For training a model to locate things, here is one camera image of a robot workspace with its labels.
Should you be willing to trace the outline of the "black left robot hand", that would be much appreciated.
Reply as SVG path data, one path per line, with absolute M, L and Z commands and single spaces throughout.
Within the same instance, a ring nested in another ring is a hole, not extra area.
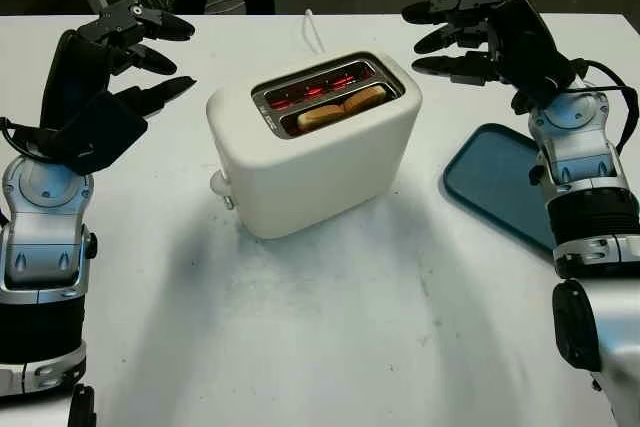
M 177 66 L 145 39 L 188 41 L 195 27 L 141 0 L 120 0 L 100 10 L 98 18 L 65 31 L 57 44 L 42 98 L 40 125 L 59 129 L 109 81 L 131 67 L 172 75 Z

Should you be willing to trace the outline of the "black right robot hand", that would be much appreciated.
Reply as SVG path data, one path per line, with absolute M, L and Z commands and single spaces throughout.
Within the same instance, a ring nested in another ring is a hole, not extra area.
M 426 0 L 401 16 L 438 27 L 414 46 L 421 57 L 412 68 L 420 73 L 468 85 L 510 84 L 542 106 L 576 77 L 529 0 Z

